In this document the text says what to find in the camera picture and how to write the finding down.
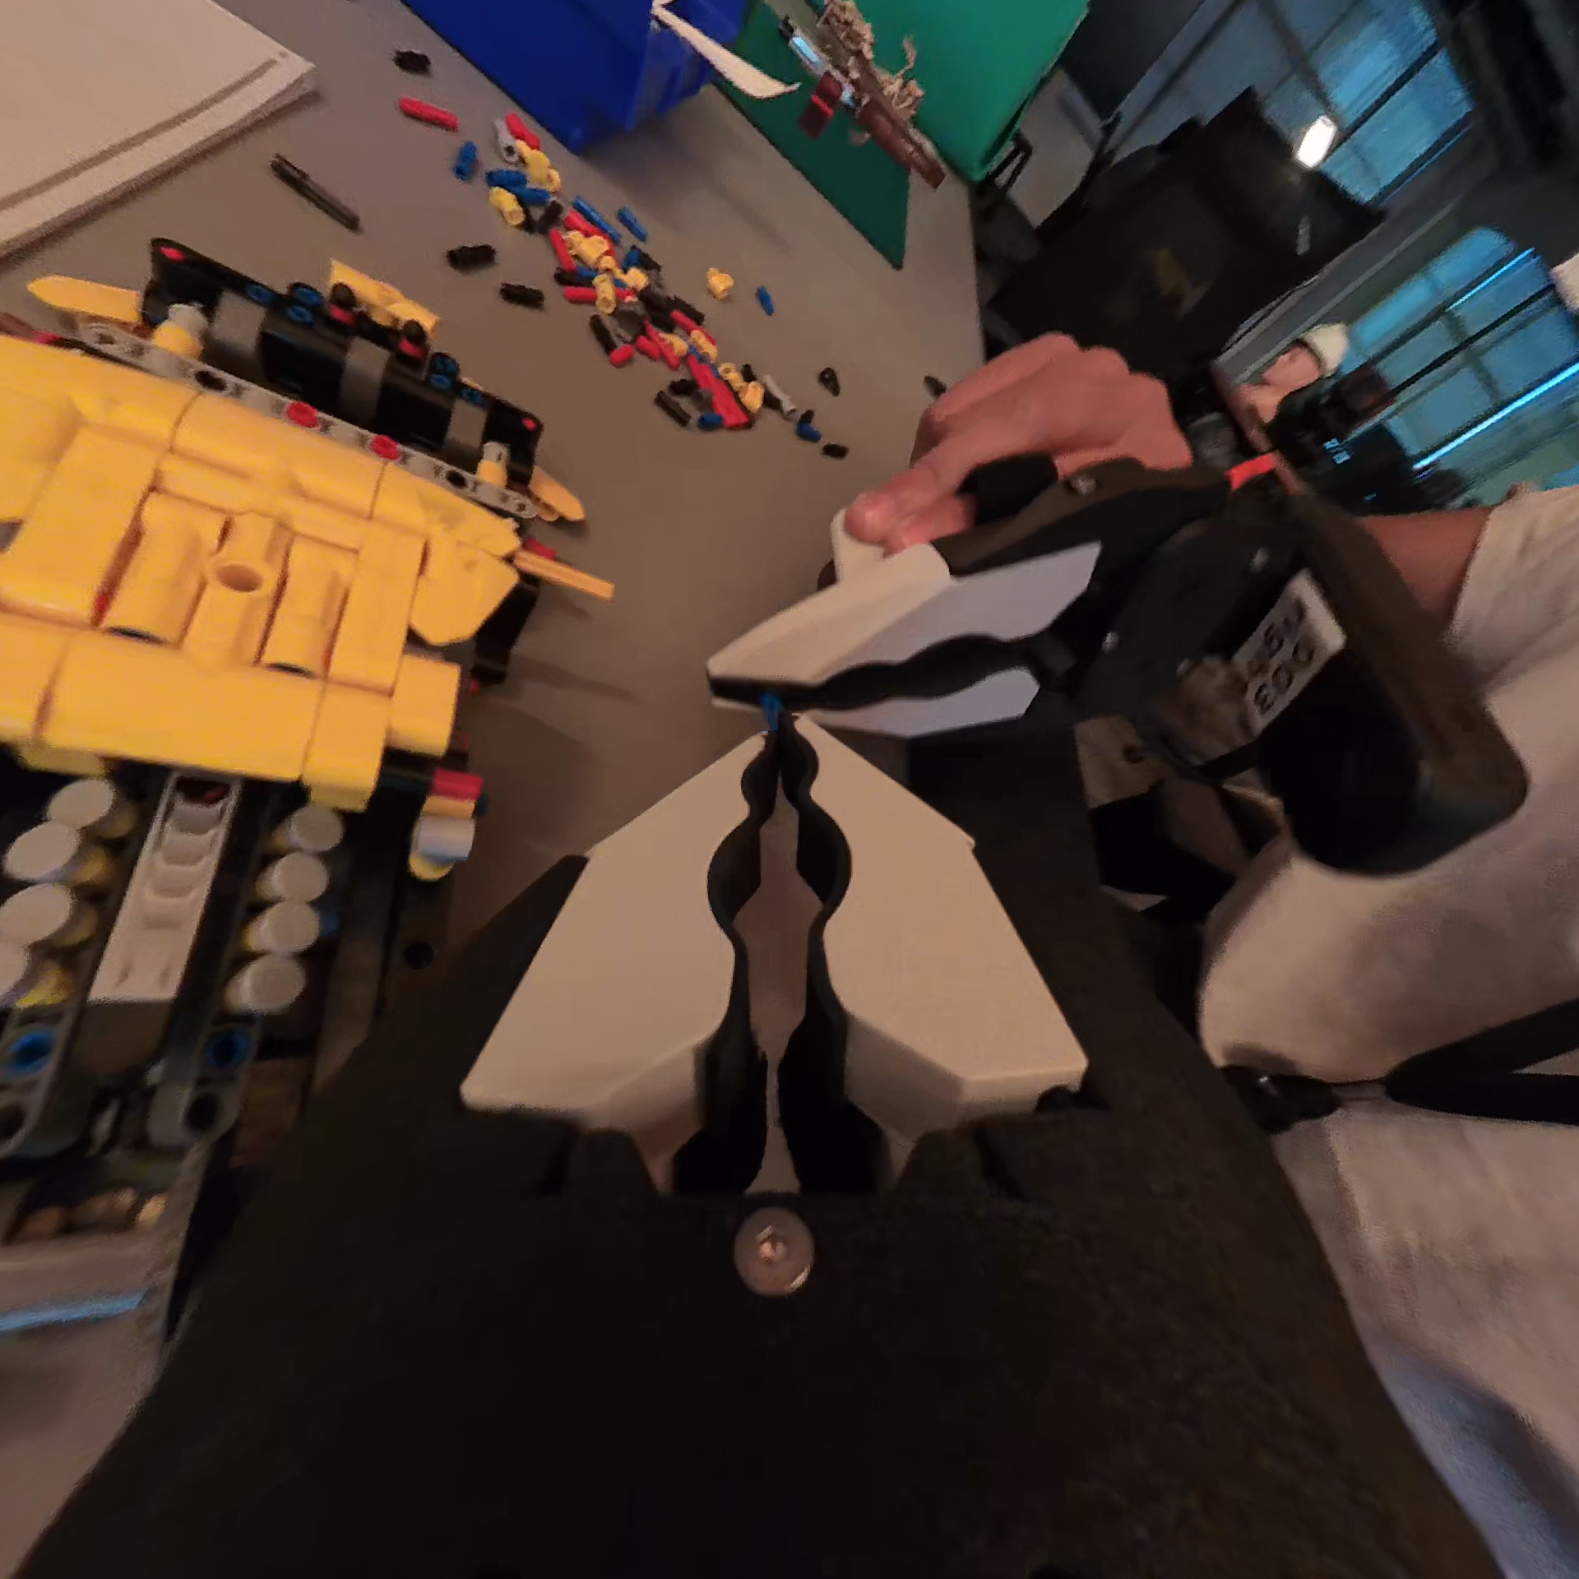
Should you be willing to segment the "small black yellow toy subassembly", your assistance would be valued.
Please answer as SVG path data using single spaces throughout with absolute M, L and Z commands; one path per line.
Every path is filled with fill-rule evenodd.
M 208 390 L 243 382 L 433 461 L 439 480 L 480 478 L 522 499 L 516 516 L 586 523 L 578 497 L 539 463 L 539 416 L 469 380 L 437 346 L 441 320 L 399 288 L 330 262 L 324 286 L 272 288 L 165 237 L 148 281 L 119 288 L 40 275 L 29 296 L 76 339 L 114 331 L 118 348 L 172 350 Z

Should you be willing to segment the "blue plastic bin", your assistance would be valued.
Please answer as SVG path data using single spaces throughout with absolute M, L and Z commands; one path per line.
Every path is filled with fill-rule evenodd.
M 649 2 L 405 2 L 563 147 L 634 132 L 715 81 Z

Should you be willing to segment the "partly built yellow toy car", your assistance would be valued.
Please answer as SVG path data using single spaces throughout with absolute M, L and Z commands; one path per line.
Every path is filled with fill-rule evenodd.
M 460 705 L 554 587 L 501 444 L 441 467 L 149 339 L 3 331 L 3 1258 L 174 1219 L 430 957 Z

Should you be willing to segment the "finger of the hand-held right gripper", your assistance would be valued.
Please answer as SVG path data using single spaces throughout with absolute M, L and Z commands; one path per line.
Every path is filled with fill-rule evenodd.
M 798 717 L 834 732 L 911 741 L 1018 720 L 1037 694 L 1039 683 L 1027 670 L 1003 670 L 941 698 L 890 698 L 843 709 L 802 707 Z
M 1093 540 L 1007 566 L 952 570 L 913 546 L 755 625 L 704 664 L 715 700 L 821 698 L 856 672 L 886 672 L 956 643 L 995 655 L 1046 630 L 1087 587 Z

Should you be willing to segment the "open instruction booklet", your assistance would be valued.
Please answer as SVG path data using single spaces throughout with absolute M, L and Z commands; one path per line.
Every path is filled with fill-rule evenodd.
M 1 256 L 292 106 L 315 76 L 210 2 L 3 2 Z

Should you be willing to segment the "green bin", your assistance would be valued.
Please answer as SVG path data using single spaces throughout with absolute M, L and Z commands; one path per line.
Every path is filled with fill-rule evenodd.
M 901 38 L 916 51 L 913 78 L 922 89 L 915 117 L 935 147 L 945 179 L 965 185 L 988 175 L 1009 151 L 1033 96 L 1072 40 L 1086 4 L 1065 2 L 873 2 L 856 4 L 875 32 L 877 63 L 896 70 Z M 879 147 L 854 141 L 841 119 L 817 138 L 796 128 L 807 81 L 775 25 L 783 16 L 809 27 L 821 4 L 806 4 L 800 21 L 794 4 L 751 4 L 743 16 L 734 53 L 751 66 L 798 83 L 772 102 L 755 102 L 719 81 L 725 98 L 759 130 L 790 168 L 813 187 L 837 215 L 894 269 L 901 267 L 911 188 L 920 179 L 896 166 Z

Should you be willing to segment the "brown tagged stick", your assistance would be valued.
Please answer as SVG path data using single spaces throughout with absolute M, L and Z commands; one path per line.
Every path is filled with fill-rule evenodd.
M 930 190 L 943 185 L 943 162 L 915 125 L 922 89 L 907 36 L 899 40 L 899 66 L 888 70 L 877 63 L 875 31 L 854 2 L 821 4 L 809 27 L 783 16 L 775 31 L 807 81 L 794 121 L 806 138 L 821 138 L 841 117 L 856 143 L 877 145 Z

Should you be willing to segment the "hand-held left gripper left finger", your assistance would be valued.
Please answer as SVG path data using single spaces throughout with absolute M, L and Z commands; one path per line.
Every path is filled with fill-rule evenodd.
M 473 1113 L 629 1138 L 663 1189 L 747 1189 L 766 1136 L 740 910 L 777 741 L 753 735 L 595 845 L 460 1085 Z

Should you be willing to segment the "scatter of small colourful toy pieces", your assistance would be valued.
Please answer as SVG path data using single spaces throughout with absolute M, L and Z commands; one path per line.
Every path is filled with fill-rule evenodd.
M 589 313 L 587 328 L 610 369 L 644 358 L 674 378 L 657 390 L 655 408 L 680 429 L 745 431 L 762 408 L 792 423 L 794 437 L 828 459 L 847 446 L 824 440 L 807 412 L 747 367 L 719 356 L 704 314 L 680 301 L 644 249 L 646 228 L 631 209 L 618 224 L 580 196 L 561 190 L 559 172 L 518 111 L 497 121 L 501 168 L 486 177 L 488 202 L 509 224 L 542 235 L 557 260 L 554 282 L 565 303 Z

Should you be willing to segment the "person's right hand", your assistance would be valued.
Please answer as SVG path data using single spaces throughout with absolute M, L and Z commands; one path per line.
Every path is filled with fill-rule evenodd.
M 963 482 L 1024 455 L 1040 455 L 1059 478 L 1110 461 L 1151 470 L 1193 463 L 1159 382 L 1108 348 L 1044 335 L 946 388 L 920 416 L 909 467 L 860 493 L 843 529 L 888 557 L 956 536 L 975 521 Z

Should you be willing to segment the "black office chair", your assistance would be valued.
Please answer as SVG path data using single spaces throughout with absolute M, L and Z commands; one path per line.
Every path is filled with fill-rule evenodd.
M 1384 219 L 1294 157 L 1245 89 L 1212 119 L 1095 164 L 982 309 L 1003 346 L 1057 333 L 1172 382 Z

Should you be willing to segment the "mannequin with white hard hat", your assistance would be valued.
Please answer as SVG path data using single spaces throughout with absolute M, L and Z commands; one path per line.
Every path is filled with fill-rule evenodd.
M 1285 401 L 1337 373 L 1347 352 L 1349 326 L 1313 326 L 1238 388 L 1240 401 L 1253 412 L 1255 422 L 1266 427 Z

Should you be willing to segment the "thin dark toy pin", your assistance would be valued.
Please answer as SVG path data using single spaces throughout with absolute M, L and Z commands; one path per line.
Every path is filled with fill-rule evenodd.
M 362 219 L 339 196 L 326 190 L 305 170 L 292 164 L 279 153 L 268 158 L 268 173 L 289 192 L 298 196 L 305 205 L 328 217 L 336 226 L 349 234 L 362 232 Z

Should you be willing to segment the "crumpled white paper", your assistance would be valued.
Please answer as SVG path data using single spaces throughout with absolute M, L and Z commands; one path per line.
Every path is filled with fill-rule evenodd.
M 653 23 L 674 34 L 687 47 L 691 47 L 727 87 L 734 89 L 743 98 L 755 102 L 772 102 L 798 93 L 798 83 L 785 83 L 759 70 L 757 66 L 751 66 L 747 61 L 743 61 L 728 47 L 721 46 L 710 34 L 685 23 L 672 12 L 668 4 L 653 2 L 649 6 L 649 17 Z

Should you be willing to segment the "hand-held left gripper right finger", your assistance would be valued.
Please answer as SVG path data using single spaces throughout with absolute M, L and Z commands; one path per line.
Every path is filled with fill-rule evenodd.
M 796 1170 L 899 1170 L 916 1142 L 1074 1100 L 1087 1059 L 948 818 L 809 722 L 785 726 L 815 897 L 785 1044 Z

